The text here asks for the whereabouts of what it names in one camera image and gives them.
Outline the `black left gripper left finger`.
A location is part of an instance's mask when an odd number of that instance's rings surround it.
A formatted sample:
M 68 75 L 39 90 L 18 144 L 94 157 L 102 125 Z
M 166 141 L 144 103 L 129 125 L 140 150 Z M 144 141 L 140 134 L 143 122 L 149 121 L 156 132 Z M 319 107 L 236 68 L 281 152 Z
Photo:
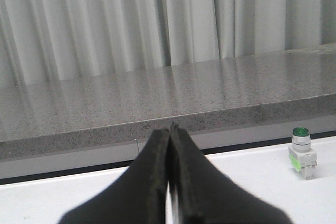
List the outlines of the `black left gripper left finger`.
M 137 158 L 109 187 L 60 223 L 165 223 L 168 129 L 154 130 Z

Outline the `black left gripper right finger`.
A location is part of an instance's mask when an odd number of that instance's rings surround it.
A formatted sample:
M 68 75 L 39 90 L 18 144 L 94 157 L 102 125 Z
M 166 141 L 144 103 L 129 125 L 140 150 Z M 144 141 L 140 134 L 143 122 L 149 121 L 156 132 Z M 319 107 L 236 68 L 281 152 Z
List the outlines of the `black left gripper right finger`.
M 221 173 L 175 123 L 170 128 L 169 183 L 178 223 L 291 223 L 282 210 Z

